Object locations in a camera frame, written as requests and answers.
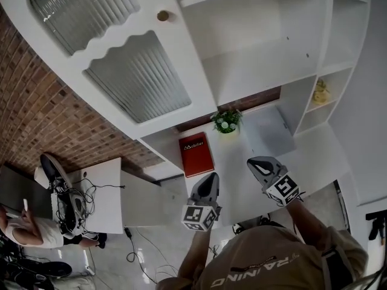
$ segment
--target cabinet knob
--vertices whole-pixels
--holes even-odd
[[[159,11],[157,13],[157,19],[160,21],[160,22],[164,22],[164,21],[167,21],[169,19],[169,13],[167,11]]]

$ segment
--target white wall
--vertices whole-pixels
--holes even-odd
[[[359,62],[329,123],[352,168],[360,203],[387,196],[387,0],[372,0]]]

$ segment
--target wall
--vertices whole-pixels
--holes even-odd
[[[118,156],[133,170],[163,161],[67,87],[0,7],[0,164],[33,173],[42,152],[69,172]]]
[[[353,170],[361,203],[387,196],[387,0],[372,0],[365,44],[329,120]]]

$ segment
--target white t-shirt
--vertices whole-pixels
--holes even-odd
[[[16,244],[24,247],[57,248],[63,246],[63,235],[60,232],[59,225],[55,221],[45,218],[35,218],[35,222],[43,238],[42,245],[23,245],[15,239],[13,236],[14,229],[22,228],[31,231],[31,224],[23,220],[23,218],[9,219],[4,234]]]

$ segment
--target cabinet door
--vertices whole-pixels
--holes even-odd
[[[131,138],[216,110],[176,0],[0,0],[43,61]]]

